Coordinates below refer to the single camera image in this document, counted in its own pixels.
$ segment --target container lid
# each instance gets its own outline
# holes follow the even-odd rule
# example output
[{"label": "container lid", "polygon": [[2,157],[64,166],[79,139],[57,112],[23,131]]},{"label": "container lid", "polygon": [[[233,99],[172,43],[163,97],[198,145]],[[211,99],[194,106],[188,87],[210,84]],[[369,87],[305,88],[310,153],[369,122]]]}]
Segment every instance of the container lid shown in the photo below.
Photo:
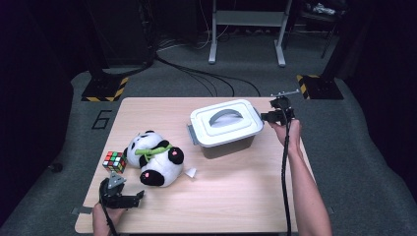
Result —
[{"label": "container lid", "polygon": [[264,127],[259,113],[245,99],[194,110],[190,118],[199,144],[206,148],[254,136]]}]

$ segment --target green ribbon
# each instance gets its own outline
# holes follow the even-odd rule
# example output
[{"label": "green ribbon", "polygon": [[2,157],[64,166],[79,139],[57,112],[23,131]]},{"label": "green ribbon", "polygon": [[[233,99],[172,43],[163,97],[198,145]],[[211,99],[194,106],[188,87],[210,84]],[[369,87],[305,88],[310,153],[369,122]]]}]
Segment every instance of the green ribbon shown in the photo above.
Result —
[{"label": "green ribbon", "polygon": [[136,149],[135,155],[142,154],[145,156],[145,160],[149,162],[150,159],[153,158],[154,155],[163,153],[171,148],[172,148],[172,144],[169,144],[167,147],[158,147],[155,149]]}]

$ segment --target chair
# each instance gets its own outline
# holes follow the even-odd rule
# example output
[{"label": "chair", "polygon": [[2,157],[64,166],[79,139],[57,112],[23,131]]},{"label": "chair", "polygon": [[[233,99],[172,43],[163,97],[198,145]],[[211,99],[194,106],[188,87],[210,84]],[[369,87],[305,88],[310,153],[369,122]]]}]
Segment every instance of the chair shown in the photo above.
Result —
[{"label": "chair", "polygon": [[297,5],[295,6],[294,12],[295,12],[295,14],[297,14],[297,16],[294,18],[292,23],[289,25],[287,37],[285,39],[285,43],[284,43],[283,48],[285,49],[287,44],[288,44],[289,36],[294,29],[295,23],[302,19],[306,22],[306,24],[310,23],[310,24],[320,25],[320,26],[323,26],[326,29],[330,29],[328,31],[327,36],[326,36],[326,39],[328,41],[326,43],[325,50],[323,51],[323,54],[322,54],[322,58],[324,58],[325,55],[326,55],[326,52],[328,51],[328,46],[329,46],[331,38],[334,34],[334,30],[336,29],[337,24],[340,21],[340,17],[338,17],[336,15],[318,14],[318,13],[314,13],[314,12],[308,12],[305,9],[305,2],[303,0],[298,1]]}]

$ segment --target yellow and black hazard tape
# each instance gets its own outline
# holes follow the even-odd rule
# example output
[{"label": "yellow and black hazard tape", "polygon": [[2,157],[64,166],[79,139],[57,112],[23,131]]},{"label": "yellow and black hazard tape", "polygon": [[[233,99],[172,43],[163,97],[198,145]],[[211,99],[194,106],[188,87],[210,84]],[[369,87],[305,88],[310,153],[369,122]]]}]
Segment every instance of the yellow and black hazard tape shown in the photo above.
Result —
[{"label": "yellow and black hazard tape", "polygon": [[123,93],[126,84],[128,83],[129,78],[125,78],[120,82],[119,88],[116,90],[115,94],[112,96],[83,96],[82,101],[117,101]]},{"label": "yellow and black hazard tape", "polygon": [[298,81],[298,85],[300,86],[300,90],[301,93],[303,93],[303,96],[305,99],[310,99],[310,95],[309,92],[307,90],[307,85],[305,84],[305,79],[306,78],[315,78],[318,79],[320,76],[315,76],[315,75],[297,75],[297,81]]}]

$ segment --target gray carpet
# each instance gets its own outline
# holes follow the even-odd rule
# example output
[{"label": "gray carpet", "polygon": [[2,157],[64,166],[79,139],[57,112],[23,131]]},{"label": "gray carpet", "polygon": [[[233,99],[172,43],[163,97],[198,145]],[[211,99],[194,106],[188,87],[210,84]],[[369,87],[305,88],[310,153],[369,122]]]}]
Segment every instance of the gray carpet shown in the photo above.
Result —
[{"label": "gray carpet", "polygon": [[[295,33],[284,51],[287,66],[279,68],[273,50],[275,38],[265,34],[232,36],[219,43],[215,65],[208,64],[209,46],[203,49],[177,46],[161,50],[158,55],[181,66],[246,80],[262,96],[269,96],[298,89],[298,74],[320,74],[336,42],[335,39],[327,57],[321,59],[325,41]],[[78,235],[74,229],[77,216],[70,211],[84,201],[121,100],[128,96],[231,96],[232,91],[225,83],[207,80],[198,81],[155,62],[129,78],[120,100],[86,102],[81,101],[81,94],[89,82],[89,73],[77,75],[72,80],[74,99],[68,135],[57,157],[64,169],[60,173],[44,171],[0,234]],[[233,86],[235,96],[258,96],[246,83],[227,82]],[[326,205],[334,210],[330,215],[334,235],[417,235],[416,203],[370,140],[362,110],[349,88],[342,80],[336,79],[336,83],[343,100],[306,100],[300,93],[289,96],[296,116],[303,123],[303,141],[319,189]],[[105,129],[92,130],[101,110],[111,111],[101,114],[109,118],[109,123]]]}]

